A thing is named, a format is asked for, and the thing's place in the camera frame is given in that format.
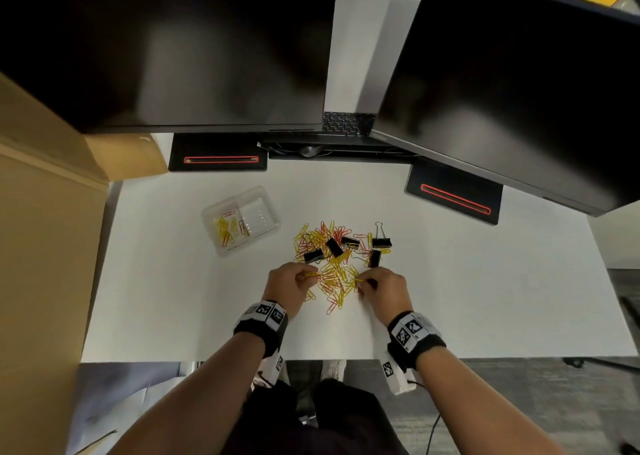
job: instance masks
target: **monitor screen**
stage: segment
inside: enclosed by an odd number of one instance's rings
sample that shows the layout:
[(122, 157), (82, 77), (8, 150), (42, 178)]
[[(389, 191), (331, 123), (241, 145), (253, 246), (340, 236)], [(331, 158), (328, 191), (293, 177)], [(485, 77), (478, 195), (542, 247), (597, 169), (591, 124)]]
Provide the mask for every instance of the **monitor screen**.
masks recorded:
[(334, 4), (3, 0), (0, 70), (81, 131), (320, 129)]
[(421, 0), (372, 136), (598, 215), (640, 199), (640, 18)]

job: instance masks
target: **forearm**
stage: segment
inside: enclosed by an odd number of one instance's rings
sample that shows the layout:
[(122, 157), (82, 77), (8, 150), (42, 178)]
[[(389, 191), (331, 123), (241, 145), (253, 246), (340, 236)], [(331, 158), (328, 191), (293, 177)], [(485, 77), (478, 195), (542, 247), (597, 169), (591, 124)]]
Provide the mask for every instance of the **forearm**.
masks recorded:
[(260, 337), (237, 333), (146, 412), (109, 455), (219, 453), (263, 355)]
[(420, 354), (417, 369), (461, 453), (564, 453), (446, 348)]

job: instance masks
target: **black pants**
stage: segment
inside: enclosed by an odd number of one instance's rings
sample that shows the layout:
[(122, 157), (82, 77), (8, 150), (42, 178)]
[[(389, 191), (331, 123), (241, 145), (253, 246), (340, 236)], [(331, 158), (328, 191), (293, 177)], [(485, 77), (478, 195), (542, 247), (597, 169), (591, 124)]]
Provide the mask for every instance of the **black pants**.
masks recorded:
[[(320, 429), (354, 441), (363, 452), (407, 454), (372, 393), (335, 379), (325, 379), (316, 387), (313, 400)], [(263, 440), (272, 447), (274, 443), (281, 443), (283, 436), (295, 434), (298, 438), (301, 432), (306, 433), (304, 430), (315, 430), (300, 423), (296, 416), (297, 402), (294, 389), (282, 381), (272, 389), (256, 388), (244, 404), (223, 453), (278, 452), (256, 446), (251, 440)]]

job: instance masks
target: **black wrist strap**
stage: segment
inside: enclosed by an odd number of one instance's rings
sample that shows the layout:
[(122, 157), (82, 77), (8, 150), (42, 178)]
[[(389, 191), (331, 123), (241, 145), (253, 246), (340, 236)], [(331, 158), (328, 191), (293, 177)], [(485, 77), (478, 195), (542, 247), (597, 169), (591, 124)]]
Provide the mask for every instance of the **black wrist strap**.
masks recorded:
[(391, 338), (387, 350), (403, 372), (415, 369), (420, 354), (436, 346), (447, 346), (436, 327), (424, 315), (415, 312), (397, 315), (387, 330)]
[(250, 332), (264, 340), (263, 359), (280, 349), (284, 332), (289, 324), (287, 311), (277, 302), (262, 300), (254, 303), (240, 316), (234, 328), (238, 332)]

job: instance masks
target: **plastic tray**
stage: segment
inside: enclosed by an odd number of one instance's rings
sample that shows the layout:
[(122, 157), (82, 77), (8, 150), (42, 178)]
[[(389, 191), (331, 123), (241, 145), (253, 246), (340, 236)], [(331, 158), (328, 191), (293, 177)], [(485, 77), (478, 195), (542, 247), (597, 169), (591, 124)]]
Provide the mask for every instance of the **plastic tray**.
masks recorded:
[(213, 204), (201, 216), (221, 257), (280, 229), (280, 219), (262, 186)]

